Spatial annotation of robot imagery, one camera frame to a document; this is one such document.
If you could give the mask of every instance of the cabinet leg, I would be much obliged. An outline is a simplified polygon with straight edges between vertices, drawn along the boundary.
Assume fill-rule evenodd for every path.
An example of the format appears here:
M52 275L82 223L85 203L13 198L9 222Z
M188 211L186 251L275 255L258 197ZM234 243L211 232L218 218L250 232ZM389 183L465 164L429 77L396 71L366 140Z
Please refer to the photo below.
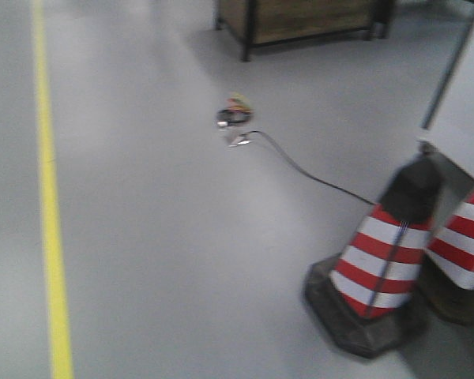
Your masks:
M389 24L386 23L382 26L381 34L379 35L380 39L386 39L389 36Z
M216 16L214 18L214 30L221 30L223 28L223 20L221 20L221 17Z
M251 47L244 45L243 47L243 55L241 57L241 61L243 62L251 62L250 58L250 53L251 53Z
M375 24L372 24L366 31L365 35L363 36L363 40L371 41L374 38L374 30Z

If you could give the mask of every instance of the metal frame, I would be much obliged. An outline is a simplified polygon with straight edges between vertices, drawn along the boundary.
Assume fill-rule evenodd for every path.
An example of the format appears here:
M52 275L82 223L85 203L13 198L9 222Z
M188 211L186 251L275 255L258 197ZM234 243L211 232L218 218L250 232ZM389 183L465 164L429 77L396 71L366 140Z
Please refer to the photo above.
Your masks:
M434 99L432 100L427 116L423 120L423 125L421 126L422 129L429 130L431 128L431 123L434 121L434 117L437 115L437 111L439 106L441 105L442 99L446 94L446 90L448 88L448 84L451 82L451 78L454 75L455 70L457 69L458 65L461 63L461 59L464 56L465 49L467 47L467 42L471 39L472 34L474 33L474 18L472 22L467 26L464 31L464 35L461 37L460 41L458 42L457 48L455 49L455 53L451 58L451 62L448 66L448 70L444 73L444 77L441 80L441 84L438 86L437 91L434 95Z
M376 24L382 24L382 30L378 35L378 38L384 39L387 38L389 34L389 23L393 15L393 8L395 0L376 0L374 2L374 7L371 10L371 20L369 25L363 26L361 28L350 28L350 29L341 29L334 32L324 32L317 33L309 36L300 36L287 39L278 39L266 43L254 43L255 29L256 29L256 9L258 6L258 0L247 0L247 9L246 9L246 27L244 32L244 37L240 37L239 34L233 29L232 26L225 22L225 19L221 16L220 12L220 0L216 0L216 16L215 16L215 26L216 30L221 30L223 24L226 24L230 33L243 45L243 51L241 55L241 60L243 62L250 62L250 52L251 49L256 47L265 47L272 46L279 43L294 42L303 39L313 39L323 36L335 36L339 34L345 34L350 32L360 32L367 31L363 37L365 40L370 41L374 38L374 32L376 29Z

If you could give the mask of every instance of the wall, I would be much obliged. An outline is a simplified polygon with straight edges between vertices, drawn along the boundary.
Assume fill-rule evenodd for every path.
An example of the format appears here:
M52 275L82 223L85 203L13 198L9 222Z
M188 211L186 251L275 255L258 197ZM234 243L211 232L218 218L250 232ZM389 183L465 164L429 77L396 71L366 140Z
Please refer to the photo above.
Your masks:
M427 139L474 177L474 29L429 129Z

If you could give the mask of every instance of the wooden cabinet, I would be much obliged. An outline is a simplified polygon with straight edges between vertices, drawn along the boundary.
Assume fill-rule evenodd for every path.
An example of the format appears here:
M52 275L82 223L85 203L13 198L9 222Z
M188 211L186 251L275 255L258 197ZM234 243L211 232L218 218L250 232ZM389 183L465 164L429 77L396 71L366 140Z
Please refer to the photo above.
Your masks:
M293 39L337 32L387 31L393 0L219 0L216 29L226 24L243 44L243 61L250 49Z

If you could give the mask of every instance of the black cone top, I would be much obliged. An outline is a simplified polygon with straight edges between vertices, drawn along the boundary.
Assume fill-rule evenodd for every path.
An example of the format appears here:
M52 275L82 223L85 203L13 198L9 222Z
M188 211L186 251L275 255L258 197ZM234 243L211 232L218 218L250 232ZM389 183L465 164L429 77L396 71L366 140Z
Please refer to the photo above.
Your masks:
M434 212L442 183L435 164L421 156L397 172L379 202L397 221L424 223Z

